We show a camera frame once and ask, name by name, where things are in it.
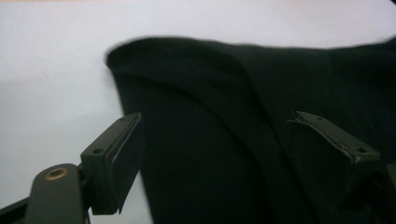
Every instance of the cloth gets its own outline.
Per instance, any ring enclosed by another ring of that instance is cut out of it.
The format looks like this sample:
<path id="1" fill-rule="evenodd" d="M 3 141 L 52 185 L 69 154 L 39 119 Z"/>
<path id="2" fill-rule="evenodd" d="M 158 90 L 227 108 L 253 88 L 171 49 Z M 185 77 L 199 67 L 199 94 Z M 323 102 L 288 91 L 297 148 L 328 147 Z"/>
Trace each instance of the cloth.
<path id="1" fill-rule="evenodd" d="M 396 38 L 344 49 L 151 38 L 113 49 L 107 66 L 124 113 L 145 121 L 155 223 L 343 223 L 335 208 L 318 213 L 285 156 L 294 111 L 396 161 Z"/>

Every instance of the white background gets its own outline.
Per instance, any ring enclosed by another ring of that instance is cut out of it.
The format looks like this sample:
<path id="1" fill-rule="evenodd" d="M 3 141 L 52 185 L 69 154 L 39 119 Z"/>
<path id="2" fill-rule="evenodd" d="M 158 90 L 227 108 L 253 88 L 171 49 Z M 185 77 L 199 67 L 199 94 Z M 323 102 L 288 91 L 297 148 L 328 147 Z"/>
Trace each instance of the white background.
<path id="1" fill-rule="evenodd" d="M 0 207 L 40 171 L 79 154 L 122 116 L 106 51 L 145 36 L 332 48 L 396 35 L 388 0 L 61 1 L 0 3 Z M 150 223 L 138 178 L 123 213 L 92 223 Z"/>

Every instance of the brass grommet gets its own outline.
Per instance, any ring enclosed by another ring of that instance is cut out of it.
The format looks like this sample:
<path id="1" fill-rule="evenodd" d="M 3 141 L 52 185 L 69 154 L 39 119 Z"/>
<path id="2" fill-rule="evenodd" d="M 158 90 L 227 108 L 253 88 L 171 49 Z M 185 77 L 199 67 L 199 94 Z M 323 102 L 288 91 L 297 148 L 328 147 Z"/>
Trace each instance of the brass grommet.
<path id="1" fill-rule="evenodd" d="M 46 178 L 46 180 L 55 180 L 67 175 L 68 172 L 66 168 L 56 168 L 49 171 L 44 178 Z"/>

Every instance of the screw hole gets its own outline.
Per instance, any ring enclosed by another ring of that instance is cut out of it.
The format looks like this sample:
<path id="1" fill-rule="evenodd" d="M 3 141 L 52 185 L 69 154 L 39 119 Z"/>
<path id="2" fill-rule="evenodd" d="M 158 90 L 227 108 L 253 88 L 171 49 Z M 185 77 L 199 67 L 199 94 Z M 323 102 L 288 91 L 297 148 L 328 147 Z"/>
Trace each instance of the screw hole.
<path id="1" fill-rule="evenodd" d="M 366 153 L 367 150 L 360 147 L 360 148 L 358 148 L 358 152 L 359 152 L 359 153 Z"/>
<path id="2" fill-rule="evenodd" d="M 97 149 L 95 149 L 94 151 L 93 151 L 93 154 L 100 154 L 100 153 L 102 153 L 103 152 L 103 149 L 102 148 L 97 148 Z"/>

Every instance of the dark green fabric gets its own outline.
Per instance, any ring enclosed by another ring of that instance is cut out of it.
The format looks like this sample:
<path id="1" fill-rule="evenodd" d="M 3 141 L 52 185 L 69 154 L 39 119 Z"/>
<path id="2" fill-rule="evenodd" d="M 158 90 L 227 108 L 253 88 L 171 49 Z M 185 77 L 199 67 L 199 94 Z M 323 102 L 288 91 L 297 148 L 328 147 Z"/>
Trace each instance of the dark green fabric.
<path id="1" fill-rule="evenodd" d="M 125 114 L 142 111 L 156 223 L 343 223 L 312 205 L 285 157 L 293 111 L 396 161 L 396 39 L 276 49 L 152 38 L 112 50 L 107 65 Z"/>

